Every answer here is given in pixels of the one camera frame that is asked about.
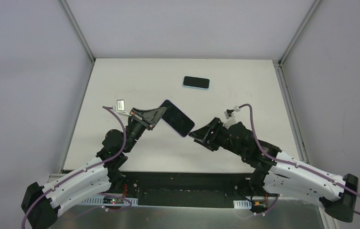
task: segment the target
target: white table surface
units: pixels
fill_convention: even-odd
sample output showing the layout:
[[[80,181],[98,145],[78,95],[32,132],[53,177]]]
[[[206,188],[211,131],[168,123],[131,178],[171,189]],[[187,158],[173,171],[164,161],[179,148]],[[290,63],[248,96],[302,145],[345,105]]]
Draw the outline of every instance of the white table surface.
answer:
[[[182,86],[184,76],[210,79],[209,90]],[[121,129],[103,105],[124,99],[132,107],[153,109],[171,100],[195,122],[195,129],[223,112],[250,103],[259,139],[298,157],[277,76],[271,60],[97,59],[68,150],[65,170],[86,163],[103,147],[110,129]],[[124,124],[127,119],[121,116]],[[236,118],[250,129],[249,109]],[[254,169],[239,156],[220,148],[211,152],[182,138],[160,121],[145,131],[121,171],[249,173]]]

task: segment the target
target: cable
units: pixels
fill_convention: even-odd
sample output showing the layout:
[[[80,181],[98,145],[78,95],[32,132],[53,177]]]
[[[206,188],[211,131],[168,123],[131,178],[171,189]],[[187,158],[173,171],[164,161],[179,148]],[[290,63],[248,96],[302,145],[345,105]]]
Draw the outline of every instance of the cable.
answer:
[[[112,107],[107,107],[107,106],[103,106],[104,109],[106,109],[108,112],[110,112],[119,122],[119,124],[121,125],[121,128],[122,128],[122,133],[123,133],[123,142],[122,142],[122,146],[120,148],[120,150],[112,157],[110,157],[109,159],[106,159],[104,161],[101,161],[101,162],[98,162],[96,164],[93,164],[89,167],[86,168],[86,170],[89,170],[89,169],[92,169],[96,166],[99,166],[101,164],[104,164],[104,163],[107,163],[111,160],[113,160],[114,158],[118,157],[122,151],[124,150],[124,147],[125,147],[125,144],[127,143],[127,135],[125,133],[125,126],[124,124],[122,123],[121,119],[119,119],[118,115],[116,115],[113,111],[112,111]],[[79,170],[77,172],[75,172],[74,174],[70,175],[68,178],[62,180],[61,182],[57,183],[54,188],[58,188],[59,186],[61,186],[62,184],[64,184],[65,182],[67,182],[68,180],[72,179],[73,177],[83,173],[84,170]],[[50,192],[52,191],[52,189],[49,189],[48,191],[44,192],[40,197],[38,197],[32,204],[31,206],[28,208],[27,212],[25,213],[24,215],[24,218],[22,218],[22,223],[21,223],[21,229],[25,229],[25,222],[27,221],[27,218],[28,218],[28,215],[31,213],[32,209],[35,207],[35,205],[38,204],[38,202],[44,198],[46,195],[48,195]]]
[[[239,195],[241,195],[243,198],[245,198],[250,203],[254,204],[254,201],[250,200],[249,198],[246,197],[246,195],[242,194],[242,192],[240,191],[239,188],[237,190],[238,190]]]
[[[274,202],[272,203],[272,205],[271,205],[266,211],[262,212],[261,214],[252,214],[252,215],[250,215],[250,216],[248,216],[248,217],[246,217],[246,218],[242,218],[242,217],[238,216],[236,213],[235,213],[235,215],[236,215],[239,219],[242,219],[242,220],[247,220],[247,219],[250,219],[250,217],[258,216],[258,215],[265,216],[271,209],[274,208],[274,205],[277,203],[279,197],[280,197],[280,194],[277,194],[277,196],[275,197],[275,200],[274,200]]]
[[[326,179],[327,181],[330,181],[330,182],[336,184],[337,186],[342,187],[342,188],[345,189],[346,191],[348,191],[348,192],[350,192],[350,193],[352,193],[352,194],[360,197],[360,193],[358,193],[358,192],[356,192],[356,191],[354,191],[354,190],[351,190],[350,188],[346,187],[345,185],[343,185],[343,184],[341,184],[341,183],[335,182],[335,180],[333,180],[333,179],[329,178],[328,176],[325,176],[325,175],[323,175],[323,174],[321,174],[321,173],[319,173],[319,172],[317,172],[317,171],[315,171],[315,170],[313,170],[313,169],[311,169],[311,168],[308,168],[308,167],[305,167],[305,166],[302,166],[302,165],[299,165],[299,164],[295,164],[295,163],[290,162],[290,161],[286,161],[286,160],[282,160],[282,159],[277,159],[277,158],[269,155],[269,154],[262,148],[262,146],[260,145],[259,139],[257,138],[257,135],[256,135],[256,131],[254,130],[254,124],[253,124],[253,108],[252,108],[252,106],[251,106],[250,104],[243,104],[243,105],[240,105],[239,108],[242,108],[242,107],[245,107],[245,106],[248,106],[248,107],[249,107],[249,110],[250,110],[250,125],[252,126],[252,132],[253,132],[254,140],[256,141],[256,144],[257,144],[257,146],[259,147],[260,151],[261,151],[266,157],[268,157],[269,159],[274,160],[274,161],[276,161],[276,162],[286,163],[286,164],[288,164],[288,165],[292,165],[292,166],[295,166],[295,167],[300,167],[300,168],[302,168],[302,169],[304,169],[304,170],[306,170],[306,171],[308,171],[308,172],[311,172],[311,173],[313,173],[313,174],[315,174],[315,175],[318,175],[319,177],[324,178],[324,179]]]
[[[127,194],[127,184],[124,184],[122,187],[124,187],[124,192],[122,193],[122,197],[125,197],[125,195]]]

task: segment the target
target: gray wall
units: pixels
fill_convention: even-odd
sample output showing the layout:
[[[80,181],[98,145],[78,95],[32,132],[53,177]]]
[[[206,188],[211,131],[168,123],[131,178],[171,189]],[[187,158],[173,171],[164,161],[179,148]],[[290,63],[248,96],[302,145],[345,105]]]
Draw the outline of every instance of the gray wall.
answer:
[[[56,170],[90,62],[56,0],[0,0],[0,228],[19,228],[26,187]]]
[[[279,59],[313,0],[68,0],[97,58]]]
[[[322,3],[285,76],[312,164],[360,179],[360,0]],[[360,216],[339,225],[358,229]]]

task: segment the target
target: smartphone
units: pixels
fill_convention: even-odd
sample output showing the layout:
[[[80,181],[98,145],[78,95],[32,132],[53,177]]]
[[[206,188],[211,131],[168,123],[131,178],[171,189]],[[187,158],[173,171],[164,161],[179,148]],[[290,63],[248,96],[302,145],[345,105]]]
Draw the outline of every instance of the smartphone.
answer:
[[[194,128],[194,122],[170,100],[165,100],[160,107],[167,108],[166,112],[162,116],[163,121],[180,136],[187,136]]]
[[[183,79],[183,87],[208,90],[210,80],[198,77],[185,76]]]

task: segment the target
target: metal plate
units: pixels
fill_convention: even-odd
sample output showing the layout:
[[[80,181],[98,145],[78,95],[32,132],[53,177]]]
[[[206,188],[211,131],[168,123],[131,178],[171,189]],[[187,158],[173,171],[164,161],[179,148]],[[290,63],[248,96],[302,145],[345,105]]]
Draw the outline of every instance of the metal plate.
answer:
[[[323,229],[319,209],[300,200],[282,199],[265,217],[249,217],[246,209],[134,207],[122,212],[74,206],[52,226],[53,229]]]

